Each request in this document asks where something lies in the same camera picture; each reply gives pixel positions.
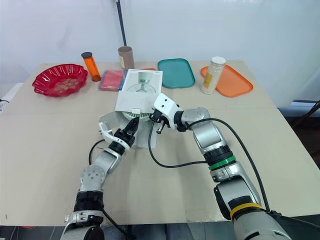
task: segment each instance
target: orange tray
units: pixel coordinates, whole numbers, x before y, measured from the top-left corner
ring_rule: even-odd
[[[207,71],[208,66],[201,69],[202,77],[206,76]],[[254,86],[232,67],[225,65],[215,89],[225,97],[234,98],[250,93]]]

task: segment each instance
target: silver robot arm segment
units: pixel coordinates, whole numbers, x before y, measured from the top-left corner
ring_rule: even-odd
[[[165,125],[179,132],[193,131],[194,140],[217,183],[213,189],[222,215],[233,222],[238,240],[290,240],[284,229],[261,207],[259,194],[241,166],[236,161],[219,128],[211,121],[189,125],[195,121],[209,119],[205,108],[182,111],[164,94],[154,104],[151,120],[161,123],[157,130],[161,134]]]
[[[100,118],[101,134],[111,143],[82,172],[73,213],[65,219],[67,223],[61,240],[104,239],[100,228],[104,220],[103,185],[107,175],[114,171],[123,154],[133,145],[138,124],[139,118],[136,117],[113,135],[108,123],[103,121],[103,117]]]

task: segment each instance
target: green ring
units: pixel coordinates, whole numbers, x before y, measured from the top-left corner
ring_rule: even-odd
[[[213,169],[219,168],[219,167],[224,166],[224,165],[226,165],[226,164],[228,164],[228,163],[231,163],[231,162],[233,162],[233,161],[235,161],[235,160],[236,160],[236,157],[235,157],[235,156],[230,156],[230,157],[228,157],[228,158],[225,159],[225,160],[219,161],[219,162],[217,162],[217,163],[209,166],[209,169],[210,169],[210,170],[213,170]]]

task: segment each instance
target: yellow ring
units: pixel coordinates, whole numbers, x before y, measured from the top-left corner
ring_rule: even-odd
[[[256,204],[256,203],[253,203],[253,202],[244,203],[244,204],[236,206],[234,209],[232,209],[232,211],[230,212],[230,219],[233,220],[232,217],[239,210],[245,209],[245,208],[250,208],[250,207],[255,207],[255,208],[260,208],[261,209],[261,206],[259,204]]]

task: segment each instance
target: white lid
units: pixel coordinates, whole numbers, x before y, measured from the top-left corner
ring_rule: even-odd
[[[211,58],[211,62],[214,64],[226,64],[227,60],[222,56],[214,56]]]

